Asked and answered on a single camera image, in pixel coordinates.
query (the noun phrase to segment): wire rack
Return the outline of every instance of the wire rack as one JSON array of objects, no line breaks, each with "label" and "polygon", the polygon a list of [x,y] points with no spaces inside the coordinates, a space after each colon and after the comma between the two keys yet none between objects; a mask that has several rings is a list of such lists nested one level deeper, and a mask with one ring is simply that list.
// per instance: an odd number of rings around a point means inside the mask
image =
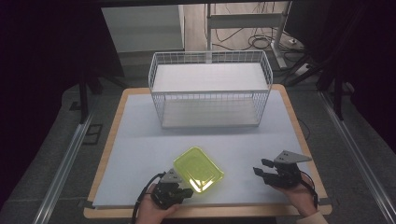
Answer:
[{"label": "wire rack", "polygon": [[262,50],[157,52],[148,75],[164,128],[258,126],[272,83]]}]

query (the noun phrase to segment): person's hand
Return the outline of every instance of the person's hand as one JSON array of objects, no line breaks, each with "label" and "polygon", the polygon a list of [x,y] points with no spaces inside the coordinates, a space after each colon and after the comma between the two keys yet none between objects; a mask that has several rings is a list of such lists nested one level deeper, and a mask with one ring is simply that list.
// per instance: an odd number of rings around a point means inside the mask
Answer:
[{"label": "person's hand", "polygon": [[179,204],[174,204],[166,210],[163,210],[151,200],[152,191],[154,191],[156,184],[150,185],[146,195],[139,206],[139,211],[136,219],[136,224],[160,224],[163,219],[173,213],[179,208]]},{"label": "person's hand", "polygon": [[[308,177],[302,174],[302,178],[303,181],[312,186],[312,183]],[[298,186],[291,189],[282,189],[274,186],[272,187],[284,193],[288,197],[290,203],[295,208],[297,208],[298,212],[303,217],[312,216],[318,211],[314,206],[312,194],[302,184],[299,184]]]}]

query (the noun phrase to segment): table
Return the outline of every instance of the table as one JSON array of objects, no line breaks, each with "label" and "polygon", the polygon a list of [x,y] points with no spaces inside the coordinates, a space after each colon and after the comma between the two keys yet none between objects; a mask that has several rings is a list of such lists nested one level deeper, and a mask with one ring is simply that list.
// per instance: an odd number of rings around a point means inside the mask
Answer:
[{"label": "table", "polygon": [[[273,85],[273,90],[277,90],[280,92],[283,99],[283,103],[287,108],[291,124],[293,126],[294,131],[296,132],[298,141],[302,148],[302,151],[306,156],[311,157],[311,153],[304,140],[303,132],[294,114],[293,108],[291,106],[285,88],[282,85],[275,84]],[[111,150],[113,148],[115,137],[117,135],[117,129],[120,126],[120,120],[123,114],[124,106],[128,99],[128,95],[130,94],[149,94],[149,89],[147,88],[127,89],[123,92],[120,99],[119,107],[117,109],[115,118],[113,120],[113,124],[111,126],[109,136],[106,141],[106,146],[102,155],[102,159],[100,161],[98,170],[96,172],[95,179],[92,183],[91,192],[88,197],[89,202],[92,202],[93,199],[95,198],[96,192],[103,178],[104,172],[106,170],[106,165],[110,157]],[[318,174],[318,170],[316,168],[315,163],[313,161],[310,161],[307,163],[307,166],[315,182],[319,198],[327,199],[328,196],[320,180],[320,176]],[[328,215],[332,212],[332,206],[329,204],[320,205],[318,209],[324,215]],[[130,217],[132,215],[132,212],[133,212],[132,208],[93,209],[87,207],[84,209],[84,216],[87,218]],[[249,206],[236,204],[231,206],[181,207],[179,211],[177,211],[175,214],[173,214],[170,217],[276,217],[276,216],[292,216],[292,215],[298,215],[298,211],[293,206],[287,204],[261,204],[261,205],[249,205]]]}]

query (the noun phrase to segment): green plastic lid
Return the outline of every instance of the green plastic lid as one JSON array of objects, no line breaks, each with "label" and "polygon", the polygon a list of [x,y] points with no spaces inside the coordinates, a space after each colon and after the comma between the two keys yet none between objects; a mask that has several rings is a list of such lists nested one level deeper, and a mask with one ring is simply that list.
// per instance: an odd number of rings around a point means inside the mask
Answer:
[{"label": "green plastic lid", "polygon": [[177,157],[174,168],[197,193],[205,192],[224,177],[224,173],[198,147]]}]

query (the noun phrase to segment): gray carpet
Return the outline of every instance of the gray carpet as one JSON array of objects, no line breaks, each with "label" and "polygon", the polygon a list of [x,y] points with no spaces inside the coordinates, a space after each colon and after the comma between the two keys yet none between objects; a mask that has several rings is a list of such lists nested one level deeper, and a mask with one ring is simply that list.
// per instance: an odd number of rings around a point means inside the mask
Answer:
[{"label": "gray carpet", "polygon": [[[273,55],[268,55],[273,69],[276,63]],[[145,61],[124,66],[126,77],[120,81],[132,87],[147,87],[148,73]],[[275,73],[275,83],[284,79],[282,72]],[[64,184],[61,196],[56,203],[49,223],[127,223],[128,219],[87,219],[83,216],[84,202],[90,192],[92,181],[99,164],[109,129],[112,124],[122,88],[101,78],[104,92],[92,117],[92,129],[101,127],[98,139],[87,135],[79,149],[69,177]],[[374,197],[356,168],[340,134],[325,110],[322,100],[315,91],[315,82],[307,80],[295,87],[287,88],[289,98],[297,118],[301,121],[307,144],[318,167],[323,184],[332,202],[333,211],[326,218],[330,223],[387,223],[381,214]],[[343,112],[345,123],[352,132],[361,151],[377,174],[390,197],[396,196],[396,177],[392,174],[396,157],[384,141],[355,110],[348,97],[344,97]],[[19,185],[14,189],[0,213],[0,223],[32,223],[36,212],[45,197],[57,168],[79,122],[79,111],[70,110],[79,101],[78,88],[64,93],[63,106],[59,116],[38,152],[35,160],[26,171]],[[299,217],[277,217],[277,223],[294,223]],[[197,223],[197,220],[183,220],[184,223]],[[218,220],[198,220],[201,223],[219,223]],[[233,219],[228,223],[265,223],[266,219]]]}]

